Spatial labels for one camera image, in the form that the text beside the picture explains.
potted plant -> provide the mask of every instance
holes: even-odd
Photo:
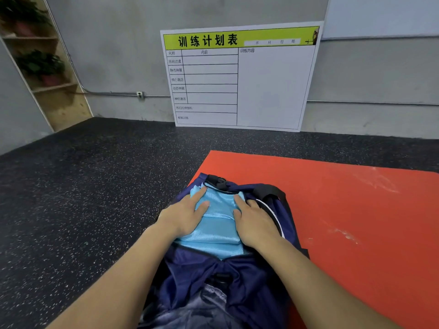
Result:
[[[17,57],[17,65],[29,75],[37,76],[44,86],[57,86],[63,82],[65,64],[58,55],[33,50]]]
[[[0,16],[13,25],[18,36],[35,37],[30,23],[52,25],[47,12],[38,9],[36,3],[31,1],[0,0]]]

navy blue backpack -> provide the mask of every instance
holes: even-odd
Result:
[[[272,185],[237,185],[214,175],[201,173],[172,203],[180,201],[195,186],[203,183],[221,192],[243,192],[266,211],[285,239],[303,254],[285,193]],[[184,307],[206,283],[223,292],[225,312],[252,329],[286,328],[291,300],[279,277],[254,250],[224,260],[173,243],[159,266],[145,303],[145,309],[160,304],[161,312]],[[151,312],[146,316],[151,319]],[[154,328],[153,322],[139,327]]]

red mat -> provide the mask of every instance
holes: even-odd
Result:
[[[302,247],[405,328],[439,328],[439,174],[211,151],[198,172],[287,194]]]

concrete wall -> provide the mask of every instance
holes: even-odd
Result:
[[[52,133],[0,42],[0,154]]]
[[[47,0],[83,85],[169,95],[159,31],[321,21],[328,0]],[[439,104],[438,38],[322,42],[309,100]],[[169,98],[89,98],[96,116],[173,121]],[[439,138],[439,107],[309,103],[302,130]]]

training plan board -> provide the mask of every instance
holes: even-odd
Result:
[[[176,126],[300,131],[323,22],[161,31]]]

